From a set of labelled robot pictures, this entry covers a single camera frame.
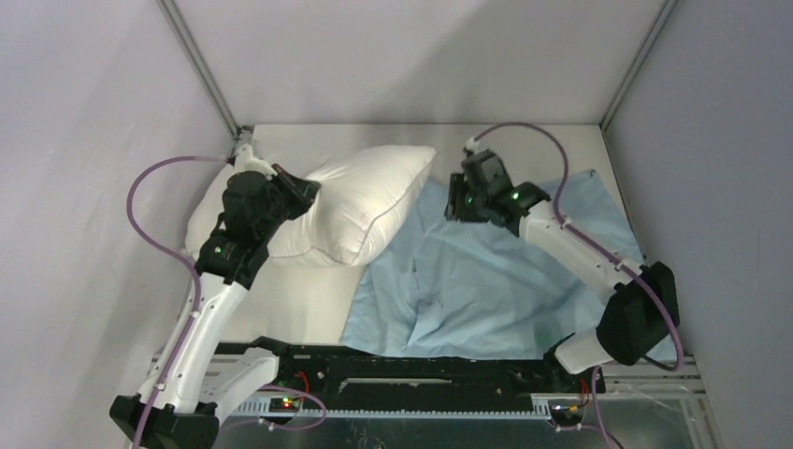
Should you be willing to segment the white pillow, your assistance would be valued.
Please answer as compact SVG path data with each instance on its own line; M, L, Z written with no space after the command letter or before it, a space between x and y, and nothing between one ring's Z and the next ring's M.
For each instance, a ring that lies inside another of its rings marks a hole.
M268 244L282 266L361 267L405 223L437 151L385 145L332 158L307 175L320 189L309 211L285 222Z

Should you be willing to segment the light blue pillowcase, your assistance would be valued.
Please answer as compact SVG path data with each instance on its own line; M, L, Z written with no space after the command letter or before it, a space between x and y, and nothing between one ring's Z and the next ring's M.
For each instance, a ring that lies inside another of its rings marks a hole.
M596 325L596 293L542 249L491 224L444 216L448 190L429 181L369 265L341 342L391 357L535 359Z

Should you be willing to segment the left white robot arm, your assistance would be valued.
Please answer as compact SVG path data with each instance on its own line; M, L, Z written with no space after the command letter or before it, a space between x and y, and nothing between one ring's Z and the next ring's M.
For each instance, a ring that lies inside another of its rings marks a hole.
M111 420L133 447L210 448L227 416L251 393L265 384L278 390L292 384L295 363L261 348L247 350L220 384L205 386L204 378L223 329L269 258L268 244L286 222L310 211L320 190L318 181L279 165L240 171L227 181L222 209L196 261L144 238L186 266L193 286L149 377L134 395L118 396L110 406Z

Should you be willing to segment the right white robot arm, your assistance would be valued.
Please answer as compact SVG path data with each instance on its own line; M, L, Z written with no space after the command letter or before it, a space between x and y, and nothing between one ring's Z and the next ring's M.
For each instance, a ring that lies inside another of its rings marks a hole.
M576 331L549 351L545 382L557 391L577 384L582 372L609 362L631 366L679 324L674 275L660 262L645 266L606 250L576 227L539 186L513 185L492 151L467 150L461 171L450 176L445 216L489 223L539 247L588 286L604 305L599 322Z

